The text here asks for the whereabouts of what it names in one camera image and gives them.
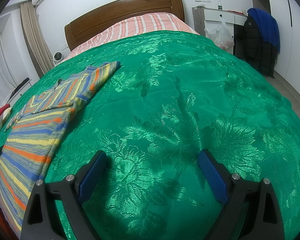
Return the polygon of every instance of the metal screw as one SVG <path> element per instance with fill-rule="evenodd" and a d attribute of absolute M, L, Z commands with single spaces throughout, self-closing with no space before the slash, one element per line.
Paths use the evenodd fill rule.
<path fill-rule="evenodd" d="M 266 184 L 270 184 L 270 180 L 267 179 L 267 178 L 264 178 L 264 179 L 263 179 L 263 182 L 266 183 Z"/>
<path fill-rule="evenodd" d="M 38 180 L 36 181 L 36 184 L 37 184 L 38 186 L 40 186 L 42 183 L 43 183 L 43 180 L 42 180 L 42 179 L 38 179 Z"/>
<path fill-rule="evenodd" d="M 233 174 L 231 175 L 231 177 L 232 177 L 232 179 L 235 179 L 235 180 L 238 180 L 238 179 L 241 178 L 241 176 L 240 176 L 238 173 L 233 173 Z"/>
<path fill-rule="evenodd" d="M 71 180 L 73 180 L 73 179 L 74 179 L 74 175 L 72 175 L 72 174 L 66 176 L 66 180 L 67 180 L 67 181 L 71 181 Z"/>

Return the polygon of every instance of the white cabinet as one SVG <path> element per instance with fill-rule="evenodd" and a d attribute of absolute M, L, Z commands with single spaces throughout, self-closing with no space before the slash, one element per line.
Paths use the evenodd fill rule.
<path fill-rule="evenodd" d="M 286 80 L 300 94 L 300 7 L 295 0 L 289 1 L 291 6 L 293 32 L 290 63 Z"/>
<path fill-rule="evenodd" d="M 276 19 L 280 33 L 281 50 L 274 66 L 274 70 L 283 78 L 287 75 L 290 61 L 292 27 L 288 0 L 269 0 L 271 15 Z"/>
<path fill-rule="evenodd" d="M 217 10 L 208 10 L 205 9 L 204 11 L 204 25 L 205 28 L 208 30 L 214 30 L 220 25 L 220 16 L 224 18 L 226 25 L 231 33 L 231 36 L 234 36 L 234 14 L 233 13 L 227 13 L 224 11 L 217 11 Z M 228 49 L 225 49 L 226 52 L 233 54 L 233 47 L 230 47 Z"/>
<path fill-rule="evenodd" d="M 243 15 L 234 14 L 234 24 L 244 26 L 247 17 Z"/>

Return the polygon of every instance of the plastic bag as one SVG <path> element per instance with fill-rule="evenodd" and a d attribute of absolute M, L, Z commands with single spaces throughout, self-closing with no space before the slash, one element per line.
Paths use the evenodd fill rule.
<path fill-rule="evenodd" d="M 204 29 L 209 38 L 221 49 L 228 49 L 234 46 L 233 37 L 228 29 L 228 26 L 223 17 L 221 18 L 221 24 L 213 31 Z"/>

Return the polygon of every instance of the floor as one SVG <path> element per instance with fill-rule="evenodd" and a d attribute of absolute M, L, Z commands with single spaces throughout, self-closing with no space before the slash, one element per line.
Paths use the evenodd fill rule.
<path fill-rule="evenodd" d="M 274 79 L 271 77 L 265 78 L 281 95 L 289 99 L 292 109 L 300 118 L 300 95 L 298 92 L 277 72 L 274 72 Z"/>

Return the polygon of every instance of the blue gripper pad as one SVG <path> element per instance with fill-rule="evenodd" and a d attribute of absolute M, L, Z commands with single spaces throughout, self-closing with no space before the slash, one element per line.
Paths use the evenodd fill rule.
<path fill-rule="evenodd" d="M 82 205 L 83 202 L 89 200 L 94 188 L 99 182 L 101 175 L 106 167 L 107 155 L 102 152 L 97 160 L 92 164 L 86 175 L 79 185 L 78 202 Z"/>
<path fill-rule="evenodd" d="M 212 164 L 211 160 L 202 150 L 198 155 L 199 166 L 207 179 L 207 182 L 213 192 L 213 195 L 218 201 L 221 201 L 223 205 L 228 202 L 228 194 L 226 183 L 222 179 L 221 175 L 217 171 L 216 167 Z"/>

